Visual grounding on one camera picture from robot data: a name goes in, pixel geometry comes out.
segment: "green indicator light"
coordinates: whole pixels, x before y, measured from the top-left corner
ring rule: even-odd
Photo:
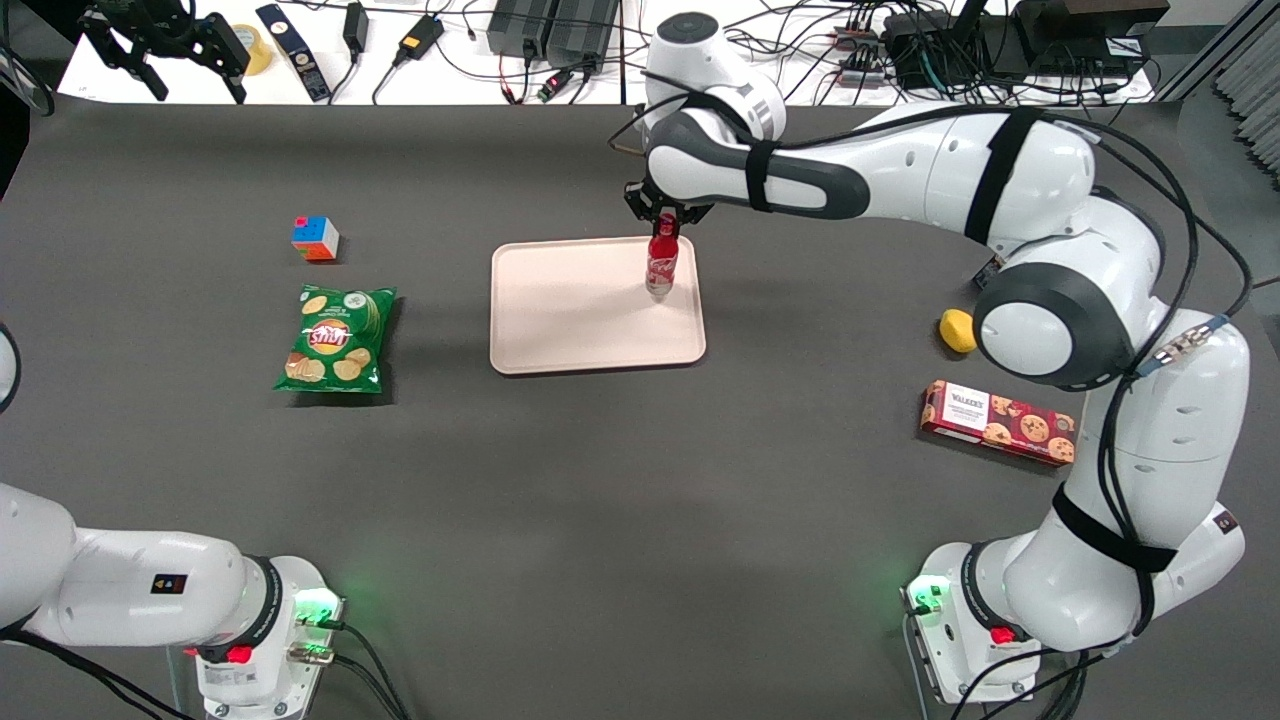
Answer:
[[[339,602],[329,588],[306,589],[293,598],[293,612],[300,620],[329,620],[338,614]]]

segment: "cookie box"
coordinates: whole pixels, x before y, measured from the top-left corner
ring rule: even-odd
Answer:
[[[934,380],[920,428],[1050,465],[1075,461],[1075,419],[980,389]]]

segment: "coca-cola bottle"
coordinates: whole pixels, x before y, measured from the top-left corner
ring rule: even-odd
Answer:
[[[676,282],[678,237],[680,223],[676,222],[676,215],[671,213],[659,215],[653,240],[649,241],[649,264],[644,275],[645,287],[659,297],[671,292],[671,286]]]

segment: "bag of chips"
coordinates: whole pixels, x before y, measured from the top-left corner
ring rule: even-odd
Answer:
[[[378,351],[396,288],[369,292],[302,286],[302,329],[275,389],[383,392]]]

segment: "lay's logo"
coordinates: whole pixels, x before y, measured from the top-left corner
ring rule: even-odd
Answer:
[[[333,355],[342,350],[348,340],[351,340],[351,328],[347,327],[347,323],[329,318],[320,320],[311,328],[307,345],[321,355]]]

